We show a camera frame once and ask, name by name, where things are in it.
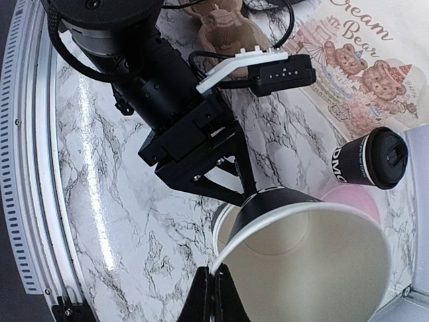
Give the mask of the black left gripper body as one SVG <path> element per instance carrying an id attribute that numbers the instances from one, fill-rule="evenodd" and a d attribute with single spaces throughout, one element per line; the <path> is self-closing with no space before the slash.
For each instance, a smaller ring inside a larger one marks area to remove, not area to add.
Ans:
<path id="1" fill-rule="evenodd" d="M 206 101 L 164 133 L 152 131 L 138 155 L 171 189 L 197 195 L 192 171 L 213 168 L 227 155 L 234 121 L 226 104 Z"/>

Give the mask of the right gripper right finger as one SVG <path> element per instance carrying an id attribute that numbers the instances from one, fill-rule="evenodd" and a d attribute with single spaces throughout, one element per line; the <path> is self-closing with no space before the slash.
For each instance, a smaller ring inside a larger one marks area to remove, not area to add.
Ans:
<path id="1" fill-rule="evenodd" d="M 214 276 L 214 321 L 251 321 L 226 264 L 221 264 Z"/>

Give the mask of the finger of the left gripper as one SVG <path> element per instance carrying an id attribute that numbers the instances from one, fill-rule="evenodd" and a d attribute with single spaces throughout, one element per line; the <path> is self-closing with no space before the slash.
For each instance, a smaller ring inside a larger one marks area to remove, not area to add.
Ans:
<path id="1" fill-rule="evenodd" d="M 248 198 L 257 192 L 257 188 L 245 134 L 242 129 L 237 129 L 231 137 L 231 153 L 235 157 L 235 167 L 243 187 L 243 195 Z"/>
<path id="2" fill-rule="evenodd" d="M 245 200 L 240 178 L 219 167 L 193 170 L 192 184 L 197 195 L 234 205 L 242 205 Z"/>

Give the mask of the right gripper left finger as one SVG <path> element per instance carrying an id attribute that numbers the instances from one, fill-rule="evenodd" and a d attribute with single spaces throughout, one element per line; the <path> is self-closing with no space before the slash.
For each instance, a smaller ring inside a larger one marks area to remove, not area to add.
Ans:
<path id="1" fill-rule="evenodd" d="M 212 275 L 198 267 L 177 322 L 209 322 L 212 312 Z"/>

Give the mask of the black paper coffee cup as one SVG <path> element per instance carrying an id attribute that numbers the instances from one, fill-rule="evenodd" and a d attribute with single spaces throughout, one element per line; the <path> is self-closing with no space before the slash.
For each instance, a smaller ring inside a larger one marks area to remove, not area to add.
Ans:
<path id="1" fill-rule="evenodd" d="M 332 153 L 331 170 L 339 182 L 374 185 L 366 160 L 368 138 L 369 135 L 366 135 L 348 142 Z"/>

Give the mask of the brown cardboard cup carrier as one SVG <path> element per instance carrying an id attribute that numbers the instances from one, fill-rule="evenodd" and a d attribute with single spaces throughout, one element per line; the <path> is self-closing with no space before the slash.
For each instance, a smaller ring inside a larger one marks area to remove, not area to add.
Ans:
<path id="1" fill-rule="evenodd" d="M 242 48 L 247 51 L 256 46 L 262 50 L 269 48 L 267 36 L 241 13 L 242 7 L 243 2 L 238 0 L 208 0 L 184 10 L 200 21 L 198 39 L 206 51 L 235 55 Z"/>

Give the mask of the black cup lid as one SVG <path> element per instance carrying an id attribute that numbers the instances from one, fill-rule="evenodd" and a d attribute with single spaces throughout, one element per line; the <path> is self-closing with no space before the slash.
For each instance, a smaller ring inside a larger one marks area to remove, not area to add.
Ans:
<path id="1" fill-rule="evenodd" d="M 408 146 L 388 127 L 374 129 L 367 140 L 367 169 L 373 184 L 382 190 L 397 186 L 408 165 Z"/>

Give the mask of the white printed paper bag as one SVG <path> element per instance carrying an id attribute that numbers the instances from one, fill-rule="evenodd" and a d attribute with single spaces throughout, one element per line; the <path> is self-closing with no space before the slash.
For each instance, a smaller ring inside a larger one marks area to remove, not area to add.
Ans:
<path id="1" fill-rule="evenodd" d="M 428 123 L 427 1 L 323 1 L 287 49 L 309 55 L 304 93 L 347 140 Z"/>

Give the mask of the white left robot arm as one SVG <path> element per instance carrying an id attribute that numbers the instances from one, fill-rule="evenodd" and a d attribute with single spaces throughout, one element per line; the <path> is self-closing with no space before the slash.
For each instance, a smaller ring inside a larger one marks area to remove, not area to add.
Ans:
<path id="1" fill-rule="evenodd" d="M 150 133 L 139 157 L 171 189 L 242 205 L 256 192 L 245 134 L 156 22 L 161 1 L 44 1 L 53 47 L 73 69 L 111 85 L 116 108 Z"/>

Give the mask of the front aluminium rail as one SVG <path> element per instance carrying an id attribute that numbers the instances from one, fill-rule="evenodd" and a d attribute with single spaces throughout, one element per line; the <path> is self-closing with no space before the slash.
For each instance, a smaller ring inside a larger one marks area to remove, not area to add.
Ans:
<path id="1" fill-rule="evenodd" d="M 56 137 L 56 63 L 39 1 L 18 1 L 1 70 L 1 199 L 27 294 L 51 321 L 94 321 L 76 273 Z"/>

